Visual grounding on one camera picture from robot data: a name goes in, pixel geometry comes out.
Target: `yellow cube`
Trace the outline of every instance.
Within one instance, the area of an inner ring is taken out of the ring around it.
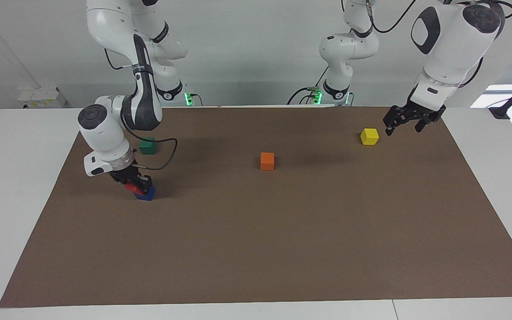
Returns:
[[[361,140],[365,146],[374,146],[378,142],[378,138],[376,129],[365,129],[361,133]]]

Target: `cable connector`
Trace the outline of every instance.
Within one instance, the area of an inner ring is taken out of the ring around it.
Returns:
[[[187,107],[195,105],[195,100],[193,100],[193,94],[185,92],[185,102],[187,103]]]
[[[323,93],[318,87],[313,87],[311,89],[311,97],[313,98],[313,104],[319,105],[323,99]]]
[[[366,13],[372,21],[372,4],[370,4],[370,0],[366,0]]]
[[[191,100],[193,101],[193,105],[195,105],[195,100],[193,100],[193,97],[199,97],[199,100],[201,101],[201,106],[205,107],[205,104],[203,103],[203,98],[199,96],[197,93],[189,93],[189,96],[191,97]]]

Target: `green led light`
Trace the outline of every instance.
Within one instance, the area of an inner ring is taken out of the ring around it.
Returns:
[[[185,102],[187,102],[187,107],[190,107],[195,104],[191,95],[189,95],[188,93],[185,93]]]
[[[323,98],[323,93],[321,91],[315,93],[315,99],[313,100],[313,104],[321,104],[321,99]]]

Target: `orange cube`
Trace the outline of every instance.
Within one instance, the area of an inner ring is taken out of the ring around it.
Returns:
[[[274,153],[262,152],[260,156],[260,170],[273,171],[274,170]]]

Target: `white wall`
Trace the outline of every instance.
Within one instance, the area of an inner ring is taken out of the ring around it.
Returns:
[[[410,3],[380,0],[376,21],[390,26]],[[390,34],[380,52],[354,61],[356,105],[404,103],[424,56],[410,40],[415,17],[435,0],[419,0]],[[338,1],[161,0],[171,32],[189,44],[176,62],[183,81],[205,104],[284,104],[296,89],[313,85],[325,68],[319,56],[323,36],[347,32]],[[104,94],[134,89],[130,71],[113,71],[102,48],[88,34],[84,0],[0,0],[0,38],[27,71],[0,64],[0,107],[14,107],[13,86],[28,87],[30,73],[43,87],[61,88],[73,107]],[[114,57],[114,63],[123,63]],[[490,49],[475,82],[449,101],[469,107],[512,62],[512,19]]]

